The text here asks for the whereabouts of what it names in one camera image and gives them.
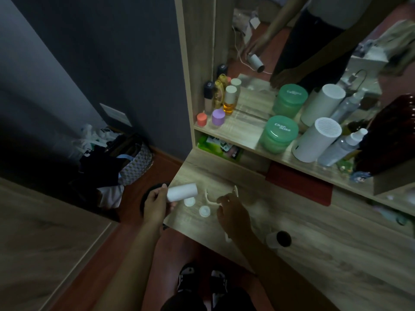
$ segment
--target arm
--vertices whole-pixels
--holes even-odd
[[[233,194],[218,199],[218,220],[257,274],[274,310],[329,310],[337,307],[303,276],[262,244],[248,211]]]
[[[167,186],[151,191],[144,206],[144,222],[131,249],[94,311],[141,309],[160,227],[166,215]]]
[[[362,17],[330,41],[319,52],[294,69],[282,71],[271,80],[272,87],[298,83],[309,73],[334,61],[365,39],[399,4],[405,0],[372,0]]]
[[[269,25],[267,31],[254,41],[245,51],[247,54],[260,56],[268,43],[281,31],[295,15],[300,12],[308,0],[287,0],[287,3],[278,12],[278,15]]]

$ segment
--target dark trousers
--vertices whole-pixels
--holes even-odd
[[[230,290],[216,304],[214,311],[256,311],[251,297],[242,288]],[[175,294],[161,307],[161,311],[206,311],[202,298],[197,294],[182,291]]]
[[[298,67],[343,31],[343,29],[329,25],[320,18],[311,15],[309,11],[304,10],[288,36],[274,68],[273,76],[282,70]],[[353,51],[354,49],[311,72],[297,84],[310,93],[316,87],[337,83],[345,72]]]

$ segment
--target black sneaker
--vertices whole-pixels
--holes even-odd
[[[210,274],[210,292],[212,293],[212,307],[228,292],[228,278],[219,269],[214,269]]]
[[[188,263],[182,267],[179,274],[177,292],[197,292],[199,281],[199,270],[195,263]]]

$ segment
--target green jar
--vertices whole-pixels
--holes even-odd
[[[274,101],[275,114],[294,118],[308,98],[307,91],[296,84],[287,84],[281,87]]]
[[[265,125],[259,143],[269,152],[284,152],[298,136],[298,125],[285,116],[273,116]]]

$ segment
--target vanity table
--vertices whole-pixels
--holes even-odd
[[[195,182],[199,195],[192,207],[180,202],[164,223],[252,271],[236,246],[226,242],[215,207],[210,206],[207,218],[199,214],[200,207],[208,205],[205,190],[214,201],[236,185],[259,239],[264,241],[273,231],[287,231],[292,245],[279,250],[278,255],[340,310],[414,310],[413,225],[390,222],[366,203],[370,198],[415,215],[413,205],[399,198],[403,188],[415,182],[413,175],[398,169],[388,176],[399,181],[385,184],[384,179],[379,182],[375,178],[356,184],[335,167],[298,161],[290,147],[278,155],[265,151],[258,139],[272,116],[275,98],[267,89],[243,87],[234,113],[222,126],[212,125],[210,118],[207,125],[198,126],[196,115],[204,105],[203,84],[212,80],[216,66],[226,61],[224,39],[230,36],[224,26],[231,24],[235,0],[175,2],[193,149],[171,186]],[[203,134],[244,148],[241,161],[233,163],[197,148]],[[322,206],[266,181],[272,161],[332,183],[331,205]],[[390,194],[394,194],[393,200],[386,197]]]

